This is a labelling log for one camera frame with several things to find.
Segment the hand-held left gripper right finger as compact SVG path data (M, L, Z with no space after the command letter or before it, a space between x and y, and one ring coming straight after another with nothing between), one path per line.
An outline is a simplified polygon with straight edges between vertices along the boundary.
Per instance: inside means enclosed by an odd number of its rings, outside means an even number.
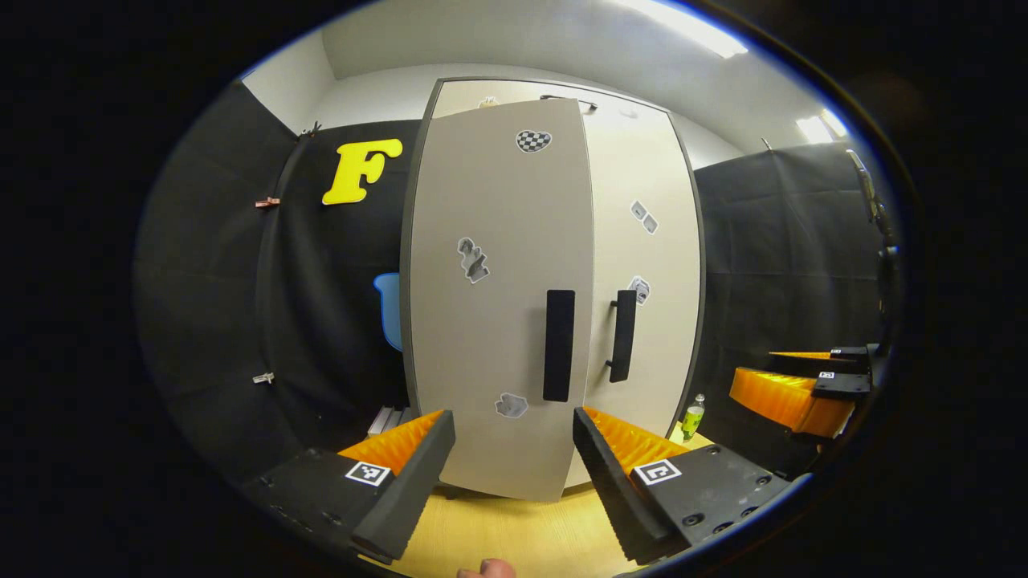
M573 411L573 442L627 559L690 563L741 538L803 486L723 444L689 450L603 411Z

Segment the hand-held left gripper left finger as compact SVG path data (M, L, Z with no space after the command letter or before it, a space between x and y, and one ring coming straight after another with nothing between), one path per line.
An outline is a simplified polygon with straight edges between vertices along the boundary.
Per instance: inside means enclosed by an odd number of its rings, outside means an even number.
M401 559L455 445L450 410L329 451L308 449L242 484L247 500L337 557Z

